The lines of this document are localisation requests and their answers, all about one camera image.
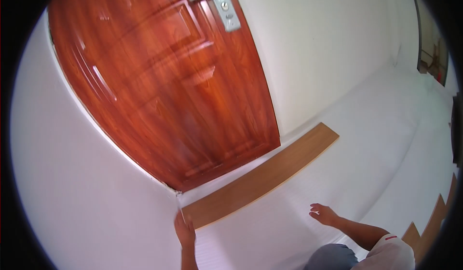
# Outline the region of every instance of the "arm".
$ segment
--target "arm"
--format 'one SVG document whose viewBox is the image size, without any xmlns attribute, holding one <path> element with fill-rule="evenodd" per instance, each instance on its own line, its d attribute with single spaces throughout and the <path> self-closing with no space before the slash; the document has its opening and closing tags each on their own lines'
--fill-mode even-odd
<svg viewBox="0 0 463 270">
<path fill-rule="evenodd" d="M 366 224 L 357 223 L 344 219 L 336 215 L 336 213 L 327 206 L 321 204 L 311 204 L 312 207 L 309 215 L 321 222 L 323 225 L 335 227 L 349 236 L 363 249 L 370 251 L 373 246 L 386 234 L 388 231 Z"/>
<path fill-rule="evenodd" d="M 189 217 L 183 220 L 183 215 L 178 210 L 175 221 L 175 231 L 182 245 L 182 270 L 198 270 L 196 259 L 194 257 L 194 242 L 196 234 L 194 232 L 193 222 Z"/>
</svg>

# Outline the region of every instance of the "white shirt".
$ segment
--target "white shirt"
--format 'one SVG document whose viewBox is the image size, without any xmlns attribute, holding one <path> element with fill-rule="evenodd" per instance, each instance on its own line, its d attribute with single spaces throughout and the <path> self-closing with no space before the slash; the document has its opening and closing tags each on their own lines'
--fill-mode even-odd
<svg viewBox="0 0 463 270">
<path fill-rule="evenodd" d="M 351 270 L 412 270 L 415 268 L 413 249 L 394 234 L 384 235 L 367 257 Z"/>
</svg>

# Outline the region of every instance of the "white floor underlay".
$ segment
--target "white floor underlay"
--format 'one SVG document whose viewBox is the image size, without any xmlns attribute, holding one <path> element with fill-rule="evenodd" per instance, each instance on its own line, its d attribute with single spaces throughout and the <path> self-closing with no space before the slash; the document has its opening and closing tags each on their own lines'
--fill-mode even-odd
<svg viewBox="0 0 463 270">
<path fill-rule="evenodd" d="M 199 268 L 300 269 L 318 247 L 336 242 L 362 259 L 366 251 L 308 215 L 315 202 L 397 235 L 414 221 L 421 233 L 437 195 L 447 198 L 454 170 L 451 97 L 439 86 L 430 76 L 384 66 L 314 118 L 307 130 L 324 122 L 339 140 L 274 191 L 198 230 Z M 227 178 L 235 177 L 224 184 Z M 180 203 L 209 191 L 187 192 Z"/>
</svg>

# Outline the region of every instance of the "hand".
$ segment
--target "hand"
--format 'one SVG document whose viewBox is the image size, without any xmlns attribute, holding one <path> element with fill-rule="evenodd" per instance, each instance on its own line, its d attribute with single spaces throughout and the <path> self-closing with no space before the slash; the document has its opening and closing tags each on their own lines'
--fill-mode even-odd
<svg viewBox="0 0 463 270">
<path fill-rule="evenodd" d="M 321 204 L 311 204 L 309 215 L 315 220 L 321 222 L 323 225 L 334 227 L 339 220 L 339 216 L 327 206 Z"/>
<path fill-rule="evenodd" d="M 190 217 L 183 220 L 183 215 L 178 210 L 174 221 L 175 232 L 177 233 L 178 240 L 182 245 L 182 249 L 194 249 L 194 241 L 196 240 L 196 233 L 194 232 L 193 222 Z"/>
</svg>

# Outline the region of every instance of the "wooden door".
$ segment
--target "wooden door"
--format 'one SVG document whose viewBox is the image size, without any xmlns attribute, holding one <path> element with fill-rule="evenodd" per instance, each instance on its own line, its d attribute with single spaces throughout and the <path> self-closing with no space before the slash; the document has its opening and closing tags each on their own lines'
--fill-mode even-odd
<svg viewBox="0 0 463 270">
<path fill-rule="evenodd" d="M 107 135 L 186 191 L 280 145 L 246 19 L 225 32 L 211 0 L 52 0 L 61 67 Z"/>
</svg>

